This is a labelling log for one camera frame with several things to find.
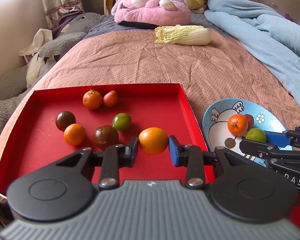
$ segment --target gray ribbed grip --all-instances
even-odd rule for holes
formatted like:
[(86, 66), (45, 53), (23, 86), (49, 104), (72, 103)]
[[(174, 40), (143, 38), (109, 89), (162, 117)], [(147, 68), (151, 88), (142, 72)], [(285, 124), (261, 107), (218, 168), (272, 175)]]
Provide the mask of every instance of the gray ribbed grip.
[(254, 225), (228, 218), (203, 191), (189, 190), (178, 180), (130, 180), (118, 189), (102, 191), (76, 217), (51, 224), (16, 220), (0, 236), (5, 240), (297, 240), (300, 229), (287, 219)]

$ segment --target flower design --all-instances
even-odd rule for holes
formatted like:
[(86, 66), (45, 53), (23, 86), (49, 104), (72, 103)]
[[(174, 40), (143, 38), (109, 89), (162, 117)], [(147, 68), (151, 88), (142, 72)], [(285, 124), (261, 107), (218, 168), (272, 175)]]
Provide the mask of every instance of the flower design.
[(263, 114), (258, 114), (258, 116), (256, 117), (256, 120), (259, 123), (263, 123), (265, 121), (265, 116)]

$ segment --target bed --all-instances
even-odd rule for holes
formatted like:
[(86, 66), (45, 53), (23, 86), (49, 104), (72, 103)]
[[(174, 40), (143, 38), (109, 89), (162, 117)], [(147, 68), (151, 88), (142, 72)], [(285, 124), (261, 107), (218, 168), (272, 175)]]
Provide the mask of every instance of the bed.
[(300, 125), (300, 107), (294, 98), (238, 40), (211, 24), (202, 14), (192, 13), (191, 23), (211, 28), (209, 45), (157, 44), (153, 30), (119, 26), (112, 16), (107, 17), (21, 100), (1, 133), (0, 158), (20, 111), (33, 91), (39, 89), (115, 83), (181, 83), (199, 123), (213, 102), (242, 98), (269, 110), (287, 129)]

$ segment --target light blue blanket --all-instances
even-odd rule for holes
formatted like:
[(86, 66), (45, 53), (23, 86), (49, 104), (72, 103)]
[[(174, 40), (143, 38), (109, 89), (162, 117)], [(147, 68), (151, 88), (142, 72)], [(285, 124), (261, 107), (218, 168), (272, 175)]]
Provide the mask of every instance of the light blue blanket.
[(300, 106), (300, 26), (251, 0), (209, 0), (208, 21), (238, 39)]

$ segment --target red tray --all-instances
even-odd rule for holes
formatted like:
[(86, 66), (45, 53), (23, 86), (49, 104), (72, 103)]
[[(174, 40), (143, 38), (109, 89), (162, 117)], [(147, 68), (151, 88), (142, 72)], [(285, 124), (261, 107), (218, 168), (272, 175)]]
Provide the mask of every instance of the red tray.
[[(100, 107), (90, 111), (82, 105), (82, 97), (89, 89), (101, 94), (116, 90), (120, 96), (114, 108)], [(86, 130), (86, 140), (77, 147), (66, 144), (63, 132), (57, 129), (55, 118), (61, 111), (71, 111), (77, 123)], [(198, 122), (180, 84), (121, 84), (69, 87), (36, 90), (16, 121), (0, 160), (0, 193), (6, 195), (9, 184), (16, 178), (41, 168), (77, 149), (92, 147), (96, 128), (112, 124), (118, 113), (133, 116), (133, 126), (119, 132), (119, 139), (127, 143), (131, 135), (148, 127), (160, 127), (168, 136), (175, 135), (181, 144), (195, 144), (207, 150)], [(92, 182), (98, 182), (97, 167)], [(184, 182), (186, 168), (172, 165), (168, 148), (161, 154), (146, 154), (139, 149), (133, 168), (120, 169), (124, 179), (180, 179)], [(212, 168), (206, 169), (207, 182), (214, 180)]]

